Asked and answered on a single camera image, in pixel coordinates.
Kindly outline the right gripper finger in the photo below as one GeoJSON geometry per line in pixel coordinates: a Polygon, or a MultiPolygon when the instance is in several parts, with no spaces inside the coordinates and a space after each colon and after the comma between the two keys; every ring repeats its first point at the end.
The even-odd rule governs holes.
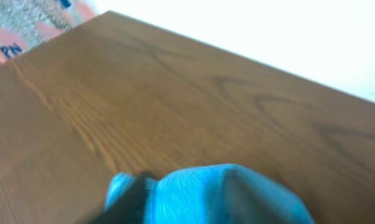
{"type": "Polygon", "coordinates": [[[106,212],[94,217],[90,224],[140,224],[149,196],[147,181],[154,177],[151,171],[141,172],[133,184],[106,212]]]}

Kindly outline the blue cloth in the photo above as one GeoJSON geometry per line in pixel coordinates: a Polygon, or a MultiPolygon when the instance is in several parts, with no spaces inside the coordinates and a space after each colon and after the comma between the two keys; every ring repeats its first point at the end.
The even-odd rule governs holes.
{"type": "Polygon", "coordinates": [[[237,164],[190,167],[146,179],[144,223],[314,223],[303,201],[237,164]]]}

